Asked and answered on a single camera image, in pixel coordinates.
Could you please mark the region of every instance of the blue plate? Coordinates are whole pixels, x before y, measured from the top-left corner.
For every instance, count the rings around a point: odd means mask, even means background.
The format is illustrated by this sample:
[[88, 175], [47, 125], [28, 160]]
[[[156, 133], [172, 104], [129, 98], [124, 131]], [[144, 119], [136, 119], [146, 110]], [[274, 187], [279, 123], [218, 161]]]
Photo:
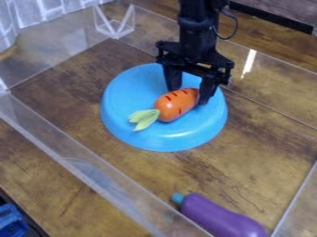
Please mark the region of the blue plate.
[[[182, 88], [199, 88], [200, 78], [183, 73]], [[178, 120], [156, 121], [146, 130], [134, 131], [128, 116], [154, 108], [156, 99], [168, 93], [162, 66], [146, 64], [120, 73], [104, 91], [100, 115], [108, 131], [124, 143], [150, 151], [175, 152], [210, 141], [222, 130], [227, 108], [220, 88], [204, 106], [196, 106]]]

